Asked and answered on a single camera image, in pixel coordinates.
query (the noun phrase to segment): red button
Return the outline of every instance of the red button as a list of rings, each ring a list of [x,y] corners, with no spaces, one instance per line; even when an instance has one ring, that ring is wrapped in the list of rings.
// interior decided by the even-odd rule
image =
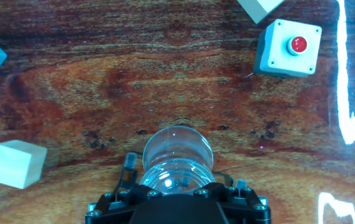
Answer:
[[[307,41],[303,37],[295,37],[292,40],[292,49],[298,53],[302,53],[307,49]]]

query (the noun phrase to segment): wood grain surface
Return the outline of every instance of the wood grain surface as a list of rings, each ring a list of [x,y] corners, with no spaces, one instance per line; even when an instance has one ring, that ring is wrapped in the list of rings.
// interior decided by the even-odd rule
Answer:
[[[125,153],[177,124],[208,138],[213,170],[269,198],[273,223],[318,223],[322,192],[355,209],[355,142],[338,120],[340,15],[335,0],[286,0],[258,25],[235,0],[0,0],[0,142],[48,148],[37,183],[0,184],[0,223],[84,223]],[[354,0],[346,15],[355,114]],[[322,26],[314,75],[250,75],[276,18]],[[327,205],[324,223],[353,222],[338,214]]]

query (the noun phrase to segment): wooden table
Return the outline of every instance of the wooden table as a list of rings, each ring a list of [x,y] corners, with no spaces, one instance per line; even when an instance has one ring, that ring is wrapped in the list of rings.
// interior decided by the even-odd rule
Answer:
[[[208,138],[213,170],[269,198],[273,223],[318,223],[324,200],[344,214],[333,197],[355,210],[354,0],[345,13],[287,0],[255,25],[235,0],[0,0],[0,142],[48,148],[39,182],[0,184],[0,223],[83,223],[125,153],[176,124]],[[314,75],[250,75],[276,18],[322,26]]]

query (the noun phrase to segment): screw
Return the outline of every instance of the screw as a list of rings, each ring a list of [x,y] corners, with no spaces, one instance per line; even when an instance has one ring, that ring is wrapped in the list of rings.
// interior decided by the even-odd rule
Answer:
[[[159,191],[156,191],[156,190],[150,190],[148,193],[147,193],[147,196],[152,198],[152,197],[156,197],[160,194]]]
[[[277,61],[275,60],[275,59],[270,59],[270,61],[269,61],[269,66],[270,67],[274,67],[274,66],[276,66],[277,65]]]
[[[99,215],[101,215],[101,214],[102,214],[102,211],[97,210],[97,209],[94,209],[94,210],[92,210],[92,211],[86,213],[86,215],[92,216],[92,217],[94,217],[94,216],[99,216]]]
[[[315,68],[314,68],[314,66],[310,65],[310,66],[308,67],[308,70],[309,70],[310,72],[314,72],[314,71],[315,71]]]
[[[194,194],[197,194],[197,195],[204,195],[207,193],[209,193],[208,189],[198,189],[198,190],[194,191]]]
[[[254,209],[256,210],[266,210],[267,209],[267,206],[266,205],[263,205],[263,204],[255,204],[253,206]]]

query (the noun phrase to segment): black cable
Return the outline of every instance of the black cable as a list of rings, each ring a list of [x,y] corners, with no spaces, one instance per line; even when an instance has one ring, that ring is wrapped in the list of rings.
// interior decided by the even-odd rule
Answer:
[[[234,185],[234,179],[228,175],[228,174],[222,174],[220,172],[212,172],[213,175],[219,175],[221,177],[224,177],[224,184],[227,186],[227,187],[232,187]]]

